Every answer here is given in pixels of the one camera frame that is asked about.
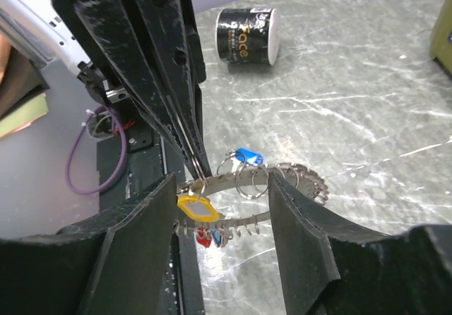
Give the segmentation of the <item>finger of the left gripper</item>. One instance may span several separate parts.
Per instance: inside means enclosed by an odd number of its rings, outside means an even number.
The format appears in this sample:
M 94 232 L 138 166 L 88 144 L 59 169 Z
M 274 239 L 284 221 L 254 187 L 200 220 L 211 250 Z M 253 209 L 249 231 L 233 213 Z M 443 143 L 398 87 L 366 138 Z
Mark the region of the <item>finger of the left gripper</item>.
M 210 176 L 208 156 L 198 127 L 196 73 L 191 65 L 181 0 L 135 0 L 153 43 L 163 87 L 159 96 L 169 121 L 165 128 L 193 176 Z
M 170 119 L 159 96 L 163 85 L 153 43 L 135 0 L 73 0 L 73 6 L 143 118 L 174 147 L 165 128 Z

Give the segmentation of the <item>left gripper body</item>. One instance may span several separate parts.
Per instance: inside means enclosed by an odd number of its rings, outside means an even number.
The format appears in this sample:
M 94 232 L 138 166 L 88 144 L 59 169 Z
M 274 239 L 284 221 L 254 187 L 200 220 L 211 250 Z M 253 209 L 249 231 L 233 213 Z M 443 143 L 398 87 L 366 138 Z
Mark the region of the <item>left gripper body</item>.
M 184 22 L 186 26 L 187 41 L 191 55 L 191 65 L 196 73 L 196 96 L 201 95 L 199 85 L 206 79 L 206 65 L 204 63 L 201 42 L 196 26 L 192 0 L 181 0 Z M 83 22 L 74 10 L 73 0 L 52 0 L 56 12 L 67 24 L 69 30 L 88 54 L 87 61 L 77 61 L 76 66 L 80 71 L 80 79 L 85 84 L 92 96 L 105 96 L 112 90 L 117 95 L 126 96 L 128 92 L 119 80 L 115 70 L 109 64 Z

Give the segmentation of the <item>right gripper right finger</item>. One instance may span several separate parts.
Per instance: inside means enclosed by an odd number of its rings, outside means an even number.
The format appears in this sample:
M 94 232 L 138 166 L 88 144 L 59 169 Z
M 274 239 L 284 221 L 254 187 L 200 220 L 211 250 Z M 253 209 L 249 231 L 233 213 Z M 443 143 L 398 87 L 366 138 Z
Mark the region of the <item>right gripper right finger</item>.
M 451 227 L 386 235 L 320 206 L 279 174 L 268 183 L 288 314 L 450 314 Z

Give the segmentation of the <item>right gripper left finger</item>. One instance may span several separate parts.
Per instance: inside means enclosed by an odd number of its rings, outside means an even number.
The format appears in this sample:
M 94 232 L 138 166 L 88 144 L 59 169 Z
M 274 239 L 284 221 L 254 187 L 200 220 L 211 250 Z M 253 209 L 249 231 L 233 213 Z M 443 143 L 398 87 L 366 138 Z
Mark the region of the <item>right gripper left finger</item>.
M 56 234 L 2 239 L 1 313 L 155 314 L 176 199 L 168 174 Z

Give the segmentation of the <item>red key tag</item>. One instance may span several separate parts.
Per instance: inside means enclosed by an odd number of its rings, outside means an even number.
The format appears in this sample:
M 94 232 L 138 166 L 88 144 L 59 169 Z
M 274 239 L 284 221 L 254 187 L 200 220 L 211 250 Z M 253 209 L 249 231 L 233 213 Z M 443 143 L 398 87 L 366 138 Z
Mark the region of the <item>red key tag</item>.
M 196 240 L 201 246 L 205 248 L 209 248 L 212 243 L 211 234 L 208 230 L 202 227 L 198 228 L 196 231 Z

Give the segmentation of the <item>yellow key tag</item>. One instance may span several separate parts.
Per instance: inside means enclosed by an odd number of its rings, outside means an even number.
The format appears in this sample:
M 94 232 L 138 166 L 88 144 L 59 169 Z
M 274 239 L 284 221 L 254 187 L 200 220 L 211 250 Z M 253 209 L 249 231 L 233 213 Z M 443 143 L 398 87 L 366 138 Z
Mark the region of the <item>yellow key tag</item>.
M 216 222 L 220 219 L 220 214 L 212 206 L 210 199 L 204 196 L 181 195 L 177 199 L 177 206 L 197 222 Z

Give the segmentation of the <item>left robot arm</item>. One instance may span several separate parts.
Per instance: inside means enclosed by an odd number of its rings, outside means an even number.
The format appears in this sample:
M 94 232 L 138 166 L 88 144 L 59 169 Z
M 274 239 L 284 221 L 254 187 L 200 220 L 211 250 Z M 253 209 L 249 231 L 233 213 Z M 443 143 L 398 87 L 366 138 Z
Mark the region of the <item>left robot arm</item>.
M 61 60 L 94 101 L 150 125 L 193 177 L 210 175 L 191 0 L 1 0 L 1 30 L 36 63 Z

